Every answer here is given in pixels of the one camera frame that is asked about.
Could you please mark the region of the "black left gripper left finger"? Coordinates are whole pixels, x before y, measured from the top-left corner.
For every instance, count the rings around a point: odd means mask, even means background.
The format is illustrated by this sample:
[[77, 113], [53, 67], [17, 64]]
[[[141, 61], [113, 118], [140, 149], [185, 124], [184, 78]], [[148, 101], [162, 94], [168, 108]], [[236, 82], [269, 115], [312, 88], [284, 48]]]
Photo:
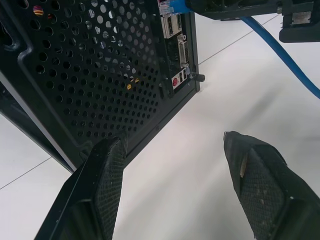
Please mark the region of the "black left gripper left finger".
[[37, 240], [111, 240], [118, 214], [127, 136], [102, 139], [66, 180]]

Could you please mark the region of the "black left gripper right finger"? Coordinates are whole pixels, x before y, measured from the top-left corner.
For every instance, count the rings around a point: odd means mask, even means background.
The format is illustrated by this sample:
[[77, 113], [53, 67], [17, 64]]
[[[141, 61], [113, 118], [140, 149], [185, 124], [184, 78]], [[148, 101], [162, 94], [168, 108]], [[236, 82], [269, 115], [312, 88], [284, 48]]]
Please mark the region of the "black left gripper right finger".
[[320, 198], [262, 140], [226, 131], [224, 152], [233, 188], [257, 240], [318, 240]]

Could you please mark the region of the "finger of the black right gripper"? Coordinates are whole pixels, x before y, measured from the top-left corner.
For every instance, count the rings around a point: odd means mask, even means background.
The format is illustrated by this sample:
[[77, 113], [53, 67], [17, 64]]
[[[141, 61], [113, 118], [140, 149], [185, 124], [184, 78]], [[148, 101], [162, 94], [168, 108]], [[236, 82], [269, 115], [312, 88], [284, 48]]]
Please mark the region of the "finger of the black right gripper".
[[193, 12], [212, 20], [312, 11], [313, 0], [187, 0]]

